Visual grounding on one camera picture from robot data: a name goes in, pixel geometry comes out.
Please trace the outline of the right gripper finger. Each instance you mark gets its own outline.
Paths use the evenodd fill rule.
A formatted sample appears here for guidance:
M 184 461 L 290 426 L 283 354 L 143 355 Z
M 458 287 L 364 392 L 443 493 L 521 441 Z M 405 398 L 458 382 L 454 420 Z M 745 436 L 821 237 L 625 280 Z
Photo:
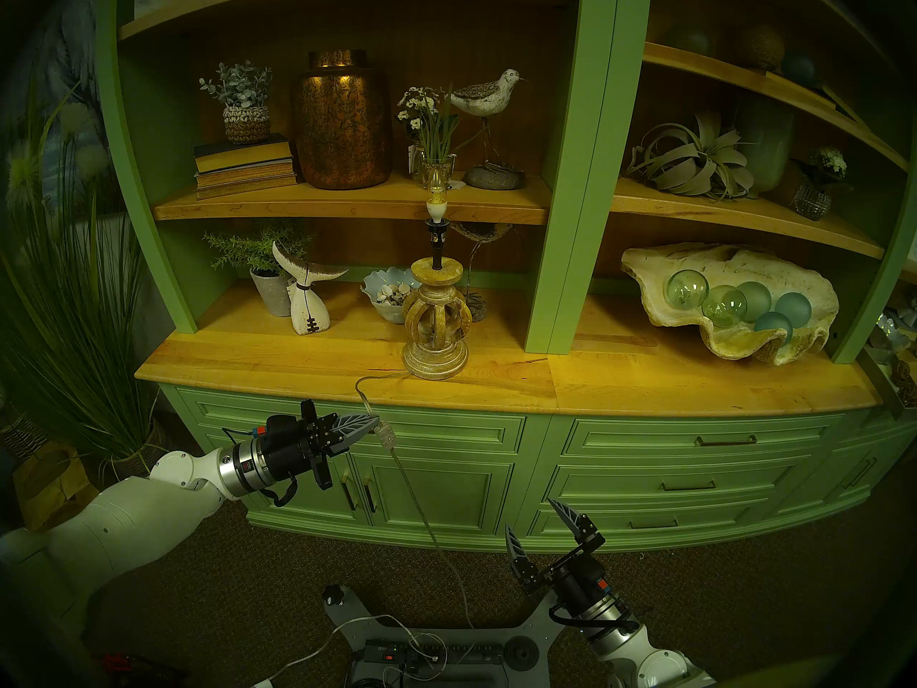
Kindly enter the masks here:
M 594 552 L 604 544 L 604 537 L 589 516 L 556 499 L 549 499 L 548 502 L 577 542 L 573 552 Z
M 527 594 L 535 593 L 546 586 L 544 573 L 531 562 L 510 526 L 506 526 L 506 550 L 511 571 Z

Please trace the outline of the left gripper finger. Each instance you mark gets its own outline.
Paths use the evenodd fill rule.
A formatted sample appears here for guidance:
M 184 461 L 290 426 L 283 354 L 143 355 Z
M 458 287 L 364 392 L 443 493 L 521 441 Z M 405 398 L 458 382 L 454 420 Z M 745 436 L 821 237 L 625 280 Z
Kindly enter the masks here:
M 345 453 L 355 443 L 373 433 L 373 427 L 334 427 L 330 432 L 330 441 L 324 446 L 324 453 L 326 455 Z
M 375 432 L 380 424 L 376 415 L 353 414 L 341 416 L 331 413 L 320 417 L 322 429 L 329 431 L 333 436 L 366 436 Z

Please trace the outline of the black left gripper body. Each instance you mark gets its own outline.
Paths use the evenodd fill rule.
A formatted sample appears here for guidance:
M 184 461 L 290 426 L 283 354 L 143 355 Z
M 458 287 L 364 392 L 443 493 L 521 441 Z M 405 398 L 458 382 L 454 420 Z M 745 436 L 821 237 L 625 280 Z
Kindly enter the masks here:
M 287 490 L 297 490 L 299 478 L 310 475 L 320 490 L 329 490 L 333 447 L 334 414 L 319 416 L 311 400 L 301 403 L 299 417 L 270 416 L 252 439 L 252 489 L 287 483 Z

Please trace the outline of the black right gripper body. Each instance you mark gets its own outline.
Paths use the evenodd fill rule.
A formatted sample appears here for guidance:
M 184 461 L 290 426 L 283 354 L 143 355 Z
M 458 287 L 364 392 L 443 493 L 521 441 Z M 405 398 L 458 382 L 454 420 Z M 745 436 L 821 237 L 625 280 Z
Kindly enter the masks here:
M 605 568 L 595 547 L 577 547 L 539 572 L 570 616 L 597 616 L 609 603 Z

